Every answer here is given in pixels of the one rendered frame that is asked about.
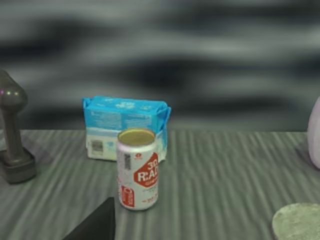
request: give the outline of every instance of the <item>blue and white package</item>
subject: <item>blue and white package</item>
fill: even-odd
[[[127,128],[154,131],[159,161],[166,158],[171,108],[164,101],[95,96],[82,103],[89,158],[116,161],[118,133]]]

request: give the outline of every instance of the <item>can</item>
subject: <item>can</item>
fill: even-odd
[[[128,128],[118,134],[116,147],[120,203],[135,211],[152,207],[158,200],[156,134]]]

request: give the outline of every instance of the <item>barcode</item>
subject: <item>barcode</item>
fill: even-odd
[[[104,151],[104,145],[101,140],[93,140],[91,142],[92,151],[102,153]]]
[[[131,156],[130,156],[130,154],[124,154],[124,169],[131,170]]]

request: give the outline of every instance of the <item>dumbbell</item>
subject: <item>dumbbell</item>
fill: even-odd
[[[18,113],[28,104],[28,96],[7,72],[0,70],[0,111],[6,150],[0,151],[0,165],[9,184],[36,176],[35,157],[22,145]]]

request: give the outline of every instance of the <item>black object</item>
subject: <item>black object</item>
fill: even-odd
[[[0,110],[6,150],[0,151],[4,177],[10,184],[36,176],[34,156],[22,146],[17,114],[28,104],[28,96],[7,72],[0,70]]]
[[[115,235],[115,199],[110,197],[63,240],[114,240]]]

